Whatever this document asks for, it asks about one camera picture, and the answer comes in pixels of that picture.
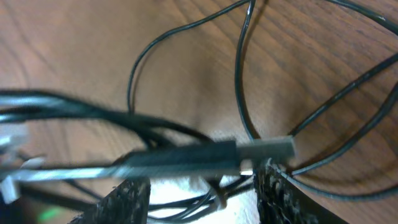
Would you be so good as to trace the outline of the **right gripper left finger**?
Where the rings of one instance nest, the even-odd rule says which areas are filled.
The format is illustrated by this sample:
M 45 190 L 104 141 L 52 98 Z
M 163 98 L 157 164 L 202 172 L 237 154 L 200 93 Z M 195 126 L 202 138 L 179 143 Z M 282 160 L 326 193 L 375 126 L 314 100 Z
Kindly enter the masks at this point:
M 146 224 L 150 187 L 148 178 L 125 180 L 70 224 Z

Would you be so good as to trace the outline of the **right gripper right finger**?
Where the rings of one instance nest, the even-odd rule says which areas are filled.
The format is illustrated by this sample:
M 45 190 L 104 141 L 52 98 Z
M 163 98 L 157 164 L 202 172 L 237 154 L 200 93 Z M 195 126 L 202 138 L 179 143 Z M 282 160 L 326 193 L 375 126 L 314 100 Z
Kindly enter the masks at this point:
M 269 159 L 254 175 L 260 224 L 347 224 L 286 180 Z

